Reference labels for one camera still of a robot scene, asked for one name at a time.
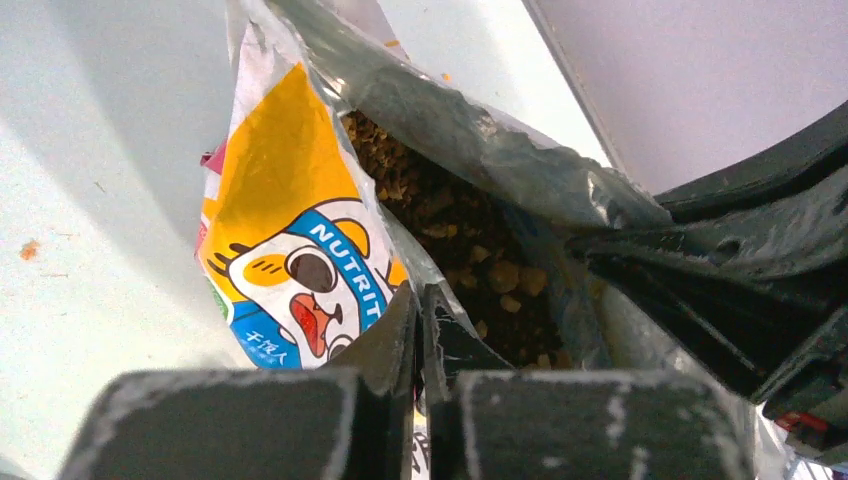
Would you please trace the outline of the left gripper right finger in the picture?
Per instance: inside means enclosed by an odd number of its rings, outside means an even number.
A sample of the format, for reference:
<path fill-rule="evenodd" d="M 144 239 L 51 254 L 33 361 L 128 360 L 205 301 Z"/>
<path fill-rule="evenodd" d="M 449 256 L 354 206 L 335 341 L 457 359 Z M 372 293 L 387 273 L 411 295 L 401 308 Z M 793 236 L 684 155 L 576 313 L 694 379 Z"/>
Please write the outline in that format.
<path fill-rule="evenodd" d="M 748 450 L 711 387 L 676 372 L 516 370 L 421 296 L 435 479 L 750 479 Z"/>

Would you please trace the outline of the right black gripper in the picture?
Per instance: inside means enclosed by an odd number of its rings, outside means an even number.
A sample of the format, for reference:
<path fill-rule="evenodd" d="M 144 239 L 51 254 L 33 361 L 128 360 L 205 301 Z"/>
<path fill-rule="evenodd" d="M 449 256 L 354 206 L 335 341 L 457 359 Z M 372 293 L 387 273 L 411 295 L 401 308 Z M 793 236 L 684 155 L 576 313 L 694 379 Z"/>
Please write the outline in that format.
<path fill-rule="evenodd" d="M 568 242 L 804 457 L 847 460 L 847 109 Z"/>

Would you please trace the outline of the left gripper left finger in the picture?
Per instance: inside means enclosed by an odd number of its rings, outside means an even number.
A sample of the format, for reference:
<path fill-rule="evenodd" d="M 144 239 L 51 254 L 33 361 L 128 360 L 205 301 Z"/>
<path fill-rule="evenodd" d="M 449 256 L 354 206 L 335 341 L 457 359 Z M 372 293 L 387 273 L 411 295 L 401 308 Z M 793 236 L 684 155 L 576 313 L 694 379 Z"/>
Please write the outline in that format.
<path fill-rule="evenodd" d="M 96 399 L 62 479 L 407 479 L 417 303 L 402 285 L 311 370 L 138 371 Z"/>

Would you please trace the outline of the pet food bag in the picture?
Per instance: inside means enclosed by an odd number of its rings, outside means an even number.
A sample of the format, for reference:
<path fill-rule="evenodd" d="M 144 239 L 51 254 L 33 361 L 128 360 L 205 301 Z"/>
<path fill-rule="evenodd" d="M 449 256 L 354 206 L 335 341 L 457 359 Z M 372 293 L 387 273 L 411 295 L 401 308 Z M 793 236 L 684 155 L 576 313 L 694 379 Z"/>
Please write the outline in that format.
<path fill-rule="evenodd" d="M 672 224 L 618 171 L 466 99 L 317 1 L 232 1 L 235 92 L 228 137 L 207 161 L 197 257 L 257 370 L 311 370 L 349 349 L 414 293 L 411 475 L 430 474 L 421 296 L 437 285 L 476 334 L 435 262 L 381 205 L 342 123 L 358 111 L 403 145 L 491 195 L 550 282 L 570 369 L 669 371 L 714 389 L 752 462 L 788 478 L 806 459 L 759 404 L 733 393 L 569 241 Z"/>

